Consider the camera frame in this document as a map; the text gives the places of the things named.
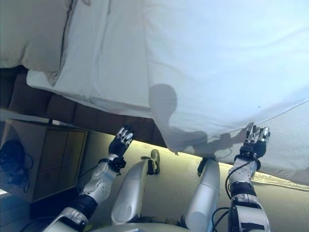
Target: robot leg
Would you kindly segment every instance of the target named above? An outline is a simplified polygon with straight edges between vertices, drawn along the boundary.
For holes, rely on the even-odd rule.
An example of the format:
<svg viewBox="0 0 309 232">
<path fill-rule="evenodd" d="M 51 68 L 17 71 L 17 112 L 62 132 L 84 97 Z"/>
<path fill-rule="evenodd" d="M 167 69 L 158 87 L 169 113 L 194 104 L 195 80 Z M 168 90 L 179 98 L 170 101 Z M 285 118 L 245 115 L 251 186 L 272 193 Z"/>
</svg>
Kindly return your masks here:
<svg viewBox="0 0 309 232">
<path fill-rule="evenodd" d="M 152 150 L 151 158 L 142 157 L 134 164 L 123 180 L 112 209 L 113 225 L 133 222 L 140 218 L 146 176 L 159 174 L 160 155 Z"/>
<path fill-rule="evenodd" d="M 182 226 L 192 232 L 210 232 L 212 230 L 211 216 L 217 208 L 219 198 L 219 164 L 212 159 L 203 159 L 199 169 L 201 172 L 198 175 L 201 180 L 185 210 Z"/>
</svg>

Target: mattress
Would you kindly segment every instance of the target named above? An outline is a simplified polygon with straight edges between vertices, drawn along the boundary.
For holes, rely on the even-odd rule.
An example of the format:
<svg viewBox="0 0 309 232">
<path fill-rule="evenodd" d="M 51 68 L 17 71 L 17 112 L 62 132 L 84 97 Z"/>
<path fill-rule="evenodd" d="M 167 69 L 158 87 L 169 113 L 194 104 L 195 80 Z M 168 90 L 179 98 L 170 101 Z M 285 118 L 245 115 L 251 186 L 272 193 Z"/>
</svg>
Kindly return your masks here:
<svg viewBox="0 0 309 232">
<path fill-rule="evenodd" d="M 308 3 L 250 4 L 79 1 L 56 85 L 33 71 L 27 83 L 153 118 L 172 151 L 221 162 L 238 153 L 241 128 L 270 126 L 262 171 L 309 185 Z"/>
</svg>

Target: cabinet drawer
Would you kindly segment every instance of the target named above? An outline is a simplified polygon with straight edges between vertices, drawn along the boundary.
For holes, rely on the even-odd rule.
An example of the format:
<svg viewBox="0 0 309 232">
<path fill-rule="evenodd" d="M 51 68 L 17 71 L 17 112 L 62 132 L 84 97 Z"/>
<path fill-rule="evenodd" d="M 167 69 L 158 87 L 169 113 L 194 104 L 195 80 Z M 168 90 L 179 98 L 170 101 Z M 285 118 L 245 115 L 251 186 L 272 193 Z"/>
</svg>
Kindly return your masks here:
<svg viewBox="0 0 309 232">
<path fill-rule="evenodd" d="M 68 132 L 47 130 L 41 158 L 40 171 L 60 168 Z"/>
<path fill-rule="evenodd" d="M 57 190 L 62 190 L 68 187 L 75 186 L 77 169 L 78 165 L 69 165 L 61 167 L 57 184 Z"/>
<path fill-rule="evenodd" d="M 44 197 L 56 191 L 60 169 L 50 169 L 38 173 L 34 199 Z"/>
<path fill-rule="evenodd" d="M 77 165 L 79 163 L 83 151 L 84 137 L 85 132 L 69 131 L 62 166 Z"/>
</svg>

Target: robotic arm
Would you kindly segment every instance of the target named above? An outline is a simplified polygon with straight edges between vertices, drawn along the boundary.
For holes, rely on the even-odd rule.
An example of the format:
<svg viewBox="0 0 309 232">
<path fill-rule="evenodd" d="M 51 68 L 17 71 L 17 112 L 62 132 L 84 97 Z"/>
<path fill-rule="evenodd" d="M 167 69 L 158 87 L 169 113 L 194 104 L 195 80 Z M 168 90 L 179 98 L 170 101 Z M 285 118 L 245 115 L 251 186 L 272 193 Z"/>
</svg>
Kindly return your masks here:
<svg viewBox="0 0 309 232">
<path fill-rule="evenodd" d="M 226 192 L 231 199 L 228 213 L 229 232 L 269 232 L 270 225 L 261 203 L 259 202 L 251 178 L 261 166 L 258 158 L 266 153 L 266 145 L 270 137 L 269 128 L 259 131 L 256 141 L 256 126 L 253 132 L 247 132 L 247 138 L 235 157 L 234 166 L 229 170 L 225 182 Z M 227 190 L 230 183 L 230 195 Z"/>
<path fill-rule="evenodd" d="M 91 180 L 72 204 L 65 208 L 43 232 L 83 231 L 97 206 L 105 201 L 115 177 L 120 174 L 126 162 L 123 155 L 133 140 L 129 127 L 121 128 L 109 146 L 109 156 L 101 159 Z"/>
</svg>

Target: wooden nightstand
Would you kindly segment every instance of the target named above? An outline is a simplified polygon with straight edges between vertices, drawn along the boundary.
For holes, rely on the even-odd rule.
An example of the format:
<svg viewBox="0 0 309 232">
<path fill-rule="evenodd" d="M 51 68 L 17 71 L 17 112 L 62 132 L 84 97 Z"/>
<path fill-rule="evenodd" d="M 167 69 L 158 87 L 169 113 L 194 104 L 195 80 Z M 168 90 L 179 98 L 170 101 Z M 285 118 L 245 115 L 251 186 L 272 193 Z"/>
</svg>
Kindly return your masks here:
<svg viewBox="0 0 309 232">
<path fill-rule="evenodd" d="M 5 184 L 0 173 L 0 189 L 34 202 L 76 186 L 84 153 L 87 131 L 44 123 L 7 119 L 1 147 L 6 141 L 17 140 L 33 159 L 29 170 L 29 190 L 24 193 L 16 185 Z M 31 165 L 25 158 L 26 166 Z"/>
</svg>

